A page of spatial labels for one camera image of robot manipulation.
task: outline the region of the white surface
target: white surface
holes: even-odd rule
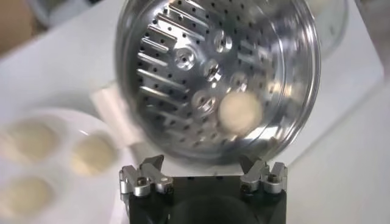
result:
[[[102,121],[77,111],[38,110],[20,119],[25,118],[45,121],[61,136],[60,146],[48,158],[29,166],[0,157],[0,187],[14,178],[37,175],[54,188],[55,200],[42,213],[28,217],[31,224],[108,223],[114,199],[119,197],[116,193],[118,170],[128,163],[134,163],[131,154],[118,145],[116,135]],[[112,140],[110,144],[117,149],[118,159],[100,175],[81,177],[71,168],[71,153],[74,146],[90,134],[109,137]]]
[[[390,223],[390,83],[289,167],[287,223]]]

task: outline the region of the white table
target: white table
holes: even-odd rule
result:
[[[3,58],[0,124],[25,109],[42,106],[96,114],[88,93],[115,78],[113,43],[122,4],[123,0],[105,0]],[[297,141],[278,158],[287,164],[356,108],[383,78],[353,0],[346,37],[322,67],[313,114]],[[381,219],[370,223],[384,223],[388,218],[384,203],[390,200],[385,191],[390,181],[385,172],[390,158],[385,148],[390,135],[385,124],[390,123],[390,91],[382,94],[290,167],[288,223],[366,223],[369,218]],[[96,220],[107,223],[110,212],[98,214],[101,218]]]

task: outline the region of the perforated metal plate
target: perforated metal plate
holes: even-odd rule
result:
[[[118,78],[132,115],[167,152],[216,160],[256,142],[268,153],[310,112],[318,50],[301,1],[133,1],[119,23]],[[245,137],[218,121],[232,91],[256,94],[264,108]]]

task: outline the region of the metal bracket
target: metal bracket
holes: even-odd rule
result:
[[[126,202],[130,194],[136,197],[145,197],[151,193],[151,185],[161,194],[172,191],[173,178],[163,175],[160,170],[164,156],[146,158],[138,169],[133,166],[124,166],[119,171],[121,200]]]
[[[240,177],[241,190],[244,193],[255,192],[261,185],[263,190],[270,194],[279,194],[282,190],[287,190],[287,167],[283,163],[275,163],[270,172],[269,166],[263,160],[243,156],[241,168],[245,173]]]

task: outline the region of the stainless steel bowl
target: stainless steel bowl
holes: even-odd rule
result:
[[[304,0],[132,0],[118,24],[116,69],[130,116],[166,153],[206,163],[285,149],[314,105],[320,64]],[[244,137],[218,121],[232,91],[263,104],[263,120]]]

